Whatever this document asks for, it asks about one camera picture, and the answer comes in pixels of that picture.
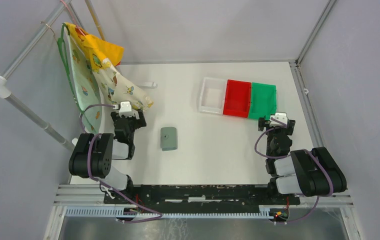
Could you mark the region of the green plastic bin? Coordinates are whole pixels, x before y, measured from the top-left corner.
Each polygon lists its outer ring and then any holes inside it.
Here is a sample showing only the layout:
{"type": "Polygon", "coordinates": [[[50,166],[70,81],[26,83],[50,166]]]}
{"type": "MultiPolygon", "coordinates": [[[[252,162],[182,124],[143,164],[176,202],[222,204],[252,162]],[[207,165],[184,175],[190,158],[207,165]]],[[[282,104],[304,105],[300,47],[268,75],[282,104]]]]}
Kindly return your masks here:
{"type": "Polygon", "coordinates": [[[248,118],[269,120],[277,111],[277,88],[275,85],[251,83],[251,98],[248,118]]]}

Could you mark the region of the white pipe pole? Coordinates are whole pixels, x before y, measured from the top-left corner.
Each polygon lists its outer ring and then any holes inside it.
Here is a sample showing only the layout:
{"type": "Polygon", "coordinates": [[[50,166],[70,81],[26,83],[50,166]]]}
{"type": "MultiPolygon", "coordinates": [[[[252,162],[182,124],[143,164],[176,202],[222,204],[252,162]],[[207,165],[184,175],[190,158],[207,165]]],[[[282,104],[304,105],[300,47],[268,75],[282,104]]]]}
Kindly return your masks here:
{"type": "Polygon", "coordinates": [[[12,92],[6,87],[6,83],[7,80],[3,76],[0,76],[0,98],[7,101],[17,110],[19,110],[23,115],[34,122],[38,127],[40,127],[45,133],[51,136],[64,148],[73,151],[75,146],[69,140],[60,135],[48,122],[43,120],[16,96],[14,96],[12,92]]]}

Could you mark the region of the red plastic bin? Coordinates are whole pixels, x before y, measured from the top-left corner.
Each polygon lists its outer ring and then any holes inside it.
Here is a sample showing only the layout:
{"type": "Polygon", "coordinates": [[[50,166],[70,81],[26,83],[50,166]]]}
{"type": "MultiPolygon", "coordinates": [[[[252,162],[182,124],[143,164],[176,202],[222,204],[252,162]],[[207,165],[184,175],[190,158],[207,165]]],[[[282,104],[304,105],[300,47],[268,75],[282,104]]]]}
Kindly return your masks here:
{"type": "Polygon", "coordinates": [[[251,82],[228,79],[223,114],[245,119],[248,118],[251,105],[251,90],[251,82]]]}

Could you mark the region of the clear plastic bin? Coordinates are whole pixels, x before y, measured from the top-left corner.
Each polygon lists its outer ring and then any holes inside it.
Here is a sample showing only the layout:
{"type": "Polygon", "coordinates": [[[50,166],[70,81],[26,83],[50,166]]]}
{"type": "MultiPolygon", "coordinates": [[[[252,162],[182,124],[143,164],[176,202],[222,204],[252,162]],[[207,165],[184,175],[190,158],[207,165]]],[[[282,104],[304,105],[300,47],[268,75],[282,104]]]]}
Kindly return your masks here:
{"type": "Polygon", "coordinates": [[[198,111],[222,115],[224,111],[227,80],[222,78],[205,77],[201,84],[198,99],[198,111]]]}

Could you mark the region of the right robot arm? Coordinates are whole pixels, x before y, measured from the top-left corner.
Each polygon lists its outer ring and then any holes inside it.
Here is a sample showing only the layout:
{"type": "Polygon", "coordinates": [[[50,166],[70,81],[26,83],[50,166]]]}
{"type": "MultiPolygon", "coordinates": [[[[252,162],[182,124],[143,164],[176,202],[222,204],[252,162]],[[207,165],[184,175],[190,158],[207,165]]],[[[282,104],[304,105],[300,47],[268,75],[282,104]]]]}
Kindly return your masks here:
{"type": "Polygon", "coordinates": [[[258,120],[261,136],[266,137],[266,152],[255,152],[265,158],[266,172],[271,175],[267,199],[280,204],[287,195],[329,197],[347,190],[347,180],[325,147],[291,150],[295,120],[277,112],[258,120]]]}

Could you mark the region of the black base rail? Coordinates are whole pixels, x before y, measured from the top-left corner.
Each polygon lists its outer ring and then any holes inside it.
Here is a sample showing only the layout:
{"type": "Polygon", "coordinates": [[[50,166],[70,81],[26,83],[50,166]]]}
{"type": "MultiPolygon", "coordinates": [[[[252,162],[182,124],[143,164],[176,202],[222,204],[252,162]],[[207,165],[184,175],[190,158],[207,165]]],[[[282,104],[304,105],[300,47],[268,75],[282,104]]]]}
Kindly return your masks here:
{"type": "Polygon", "coordinates": [[[300,204],[294,195],[274,193],[266,185],[134,185],[123,191],[104,191],[108,205],[137,203],[136,210],[152,214],[254,214],[261,206],[300,204]]]}

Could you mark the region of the green leather card holder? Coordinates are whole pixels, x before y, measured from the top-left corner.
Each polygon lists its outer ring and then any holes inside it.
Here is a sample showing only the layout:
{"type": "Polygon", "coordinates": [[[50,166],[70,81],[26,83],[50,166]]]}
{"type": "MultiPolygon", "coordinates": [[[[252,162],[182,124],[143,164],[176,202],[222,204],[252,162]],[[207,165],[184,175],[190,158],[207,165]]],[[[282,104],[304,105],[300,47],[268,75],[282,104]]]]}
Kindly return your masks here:
{"type": "Polygon", "coordinates": [[[160,148],[162,151],[178,149],[178,131],[176,127],[167,126],[160,129],[160,148]]]}

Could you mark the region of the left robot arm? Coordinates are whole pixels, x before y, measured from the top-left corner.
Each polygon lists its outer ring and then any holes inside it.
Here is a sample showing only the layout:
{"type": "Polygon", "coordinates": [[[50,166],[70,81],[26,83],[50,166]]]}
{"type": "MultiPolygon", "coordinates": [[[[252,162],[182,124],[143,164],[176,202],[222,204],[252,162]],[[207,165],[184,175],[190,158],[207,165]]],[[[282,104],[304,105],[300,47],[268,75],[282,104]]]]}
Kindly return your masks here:
{"type": "Polygon", "coordinates": [[[135,131],[147,126],[142,110],[132,116],[112,112],[113,133],[82,133],[69,159],[71,175],[99,181],[109,189],[117,189],[116,197],[123,204],[135,198],[131,177],[113,167],[113,161],[131,160],[135,153],[135,131]]]}

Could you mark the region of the patterned cloth bags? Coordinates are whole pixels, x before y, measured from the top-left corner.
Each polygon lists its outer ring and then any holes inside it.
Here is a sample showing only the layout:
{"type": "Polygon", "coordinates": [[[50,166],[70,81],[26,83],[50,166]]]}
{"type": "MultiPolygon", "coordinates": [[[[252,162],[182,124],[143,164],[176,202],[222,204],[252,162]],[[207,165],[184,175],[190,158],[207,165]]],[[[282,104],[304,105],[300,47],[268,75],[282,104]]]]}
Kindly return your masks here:
{"type": "Polygon", "coordinates": [[[75,24],[62,24],[57,40],[69,86],[83,114],[82,124],[90,133],[98,133],[102,122],[102,103],[129,101],[135,110],[147,111],[154,101],[139,86],[117,69],[124,48],[87,33],[75,24]]]}

